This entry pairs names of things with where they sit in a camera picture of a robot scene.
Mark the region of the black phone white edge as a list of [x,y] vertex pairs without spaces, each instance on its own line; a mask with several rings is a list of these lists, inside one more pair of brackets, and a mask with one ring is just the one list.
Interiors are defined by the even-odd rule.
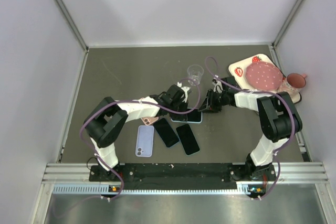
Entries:
[[193,110],[187,114],[187,123],[201,123],[203,120],[203,113],[199,112],[198,109]]

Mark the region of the light blue phone case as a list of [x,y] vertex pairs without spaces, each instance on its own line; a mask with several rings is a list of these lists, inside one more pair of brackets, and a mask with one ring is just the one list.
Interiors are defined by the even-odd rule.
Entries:
[[177,115],[175,118],[171,118],[172,122],[176,123],[193,123],[199,124],[203,120],[203,113],[198,109],[193,110],[188,114]]

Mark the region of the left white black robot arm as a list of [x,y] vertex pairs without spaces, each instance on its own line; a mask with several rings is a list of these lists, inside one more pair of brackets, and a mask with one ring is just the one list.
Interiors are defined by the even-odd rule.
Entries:
[[190,87],[179,82],[158,95],[138,100],[116,101],[112,97],[104,98],[85,119],[79,131],[80,138],[83,138],[84,132],[90,137],[95,157],[102,167],[102,176],[114,180],[119,174],[114,143],[127,122],[167,114],[185,115],[188,112],[189,92]]

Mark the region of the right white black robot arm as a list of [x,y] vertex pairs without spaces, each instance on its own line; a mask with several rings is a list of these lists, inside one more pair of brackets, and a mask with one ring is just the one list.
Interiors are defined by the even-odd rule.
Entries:
[[200,112],[218,113],[223,106],[230,105],[259,115],[262,136],[256,148],[247,155],[244,166],[232,165],[229,168],[232,180],[259,180],[270,172],[278,151],[302,130],[302,120],[292,99],[287,92],[274,94],[242,90],[234,77],[215,77],[212,83],[214,88],[207,91]]

